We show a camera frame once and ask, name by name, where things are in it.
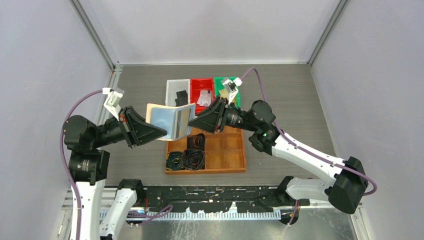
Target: green bin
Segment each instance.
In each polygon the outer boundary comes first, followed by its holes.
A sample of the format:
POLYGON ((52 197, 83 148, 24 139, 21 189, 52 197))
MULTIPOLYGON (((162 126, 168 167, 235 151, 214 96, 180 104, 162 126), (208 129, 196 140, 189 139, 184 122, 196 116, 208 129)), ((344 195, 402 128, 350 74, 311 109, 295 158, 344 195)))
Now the green bin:
MULTIPOLYGON (((223 84, 221 83, 221 80, 223 80, 225 77, 214 77, 213 78, 213 85, 215 88, 215 96, 220 95, 220 90, 224 89, 223 84)), ((237 77, 236 76, 229 76, 228 77, 230 80, 234 80, 237 77)), ((235 96, 235 106, 236 107, 240 107, 240 92, 237 93, 237 95, 235 96)))

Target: white bin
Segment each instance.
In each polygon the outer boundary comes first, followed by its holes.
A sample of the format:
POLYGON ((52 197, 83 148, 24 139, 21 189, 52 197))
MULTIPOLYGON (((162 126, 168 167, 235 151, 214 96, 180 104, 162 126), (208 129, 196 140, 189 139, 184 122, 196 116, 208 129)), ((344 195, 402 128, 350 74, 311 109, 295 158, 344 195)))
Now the white bin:
POLYGON ((188 103, 190 103, 190 79, 177 79, 166 81, 166 97, 165 105, 175 107, 175 99, 177 99, 177 92, 186 91, 188 95, 188 103))

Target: plastic bin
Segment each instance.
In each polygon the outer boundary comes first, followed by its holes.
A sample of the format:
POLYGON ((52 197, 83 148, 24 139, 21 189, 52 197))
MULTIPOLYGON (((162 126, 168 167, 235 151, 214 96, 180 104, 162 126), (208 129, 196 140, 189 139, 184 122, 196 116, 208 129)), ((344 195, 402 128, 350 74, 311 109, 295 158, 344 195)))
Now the plastic bin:
MULTIPOLYGON (((223 84, 221 83, 221 81, 224 79, 225 77, 215 77, 213 79, 213 87, 215 88, 215 96, 220 95, 220 90, 224 89, 223 84)), ((229 76, 228 77, 230 80, 234 80, 237 77, 236 76, 229 76)), ((240 102, 241 102, 241 97, 240 97, 240 92, 237 93, 237 95, 235 96, 235 106, 236 107, 240 107, 240 102)))
POLYGON ((187 91, 188 104, 190 103, 190 79, 176 79, 166 81, 166 96, 165 105, 169 107, 176 107, 175 99, 177 92, 187 91))
POLYGON ((214 79, 213 78, 192 78, 190 80, 190 101, 191 103, 196 104, 195 113, 198 114, 201 111, 205 110, 207 107, 200 106, 197 104, 197 101, 200 97, 201 90, 209 90, 212 92, 212 100, 215 100, 215 89, 214 89, 214 79))

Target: black object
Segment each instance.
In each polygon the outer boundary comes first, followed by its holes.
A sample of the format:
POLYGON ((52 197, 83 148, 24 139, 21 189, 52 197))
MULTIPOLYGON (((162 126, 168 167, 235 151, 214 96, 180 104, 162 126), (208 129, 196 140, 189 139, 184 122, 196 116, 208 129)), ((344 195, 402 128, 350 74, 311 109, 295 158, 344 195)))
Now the black object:
POLYGON ((187 170, 199 170, 205 167, 205 152, 198 149, 186 149, 182 152, 182 165, 187 170))
POLYGON ((199 133, 187 138, 187 149, 205 150, 206 138, 203 133, 199 133))
POLYGON ((113 240, 112 237, 113 237, 112 234, 109 233, 107 236, 101 236, 100 240, 113 240))
POLYGON ((75 182, 89 182, 106 179, 110 153, 104 150, 73 150, 69 159, 69 171, 75 182))
POLYGON ((119 120, 111 117, 100 126, 74 115, 63 123, 62 129, 63 142, 72 150, 68 165, 72 177, 76 182, 90 182, 90 185, 105 179, 108 171, 109 152, 96 148, 123 140, 132 148, 167 134, 166 130, 146 123, 132 106, 119 112, 119 120))
MULTIPOLYGON (((193 213, 228 212, 236 202, 238 213, 272 213, 273 207, 284 205, 276 198, 277 186, 144 186, 151 212, 158 212, 169 204, 173 213, 185 213, 189 207, 193 213)), ((299 202, 301 206, 309 203, 299 202)))
POLYGON ((180 107, 189 104, 189 95, 187 94, 186 90, 183 91, 177 91, 176 92, 176 99, 175 99, 175 106, 180 107))
POLYGON ((131 189, 137 194, 137 202, 143 201, 146 198, 146 191, 140 179, 122 179, 118 185, 118 190, 131 189))
POLYGON ((230 83, 228 84, 228 87, 229 87, 231 90, 234 90, 234 89, 236 88, 236 84, 235 84, 234 82, 230 82, 230 83))
MULTIPOLYGON (((281 203, 281 205, 284 206, 294 206, 296 203, 296 200, 294 200, 287 192, 287 185, 289 184, 290 180, 292 180, 293 176, 285 176, 284 179, 281 181, 281 183, 278 185, 277 189, 275 190, 275 197, 278 199, 278 201, 281 203)), ((309 199, 299 199, 297 200, 299 206, 309 206, 310 200, 309 199)))
MULTIPOLYGON (((361 161, 353 156, 343 163, 346 167, 365 175, 361 161)), ((334 177, 336 178, 334 185, 325 190, 328 201, 336 209, 347 214, 354 214, 368 187, 368 181, 344 169, 334 177)))
POLYGON ((183 170, 183 153, 181 151, 172 151, 166 158, 166 169, 169 171, 183 170))
POLYGON ((196 114, 196 118, 191 120, 188 125, 194 128, 201 129, 208 133, 215 131, 222 132, 224 130, 225 121, 223 117, 227 108, 227 99, 221 96, 216 96, 215 100, 205 110, 196 114))

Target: black cable coil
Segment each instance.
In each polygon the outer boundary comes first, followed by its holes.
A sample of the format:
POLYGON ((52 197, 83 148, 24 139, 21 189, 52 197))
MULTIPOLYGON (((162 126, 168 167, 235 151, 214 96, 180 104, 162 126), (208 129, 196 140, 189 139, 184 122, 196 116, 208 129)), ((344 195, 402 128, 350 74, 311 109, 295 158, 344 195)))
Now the black cable coil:
POLYGON ((205 150, 206 138, 203 133, 191 136, 187 139, 187 149, 205 150))
POLYGON ((187 170, 205 168, 205 152, 199 149, 186 149, 182 152, 182 164, 187 170))
POLYGON ((180 151, 171 151, 166 158, 166 169, 169 171, 183 170, 183 153, 180 151))

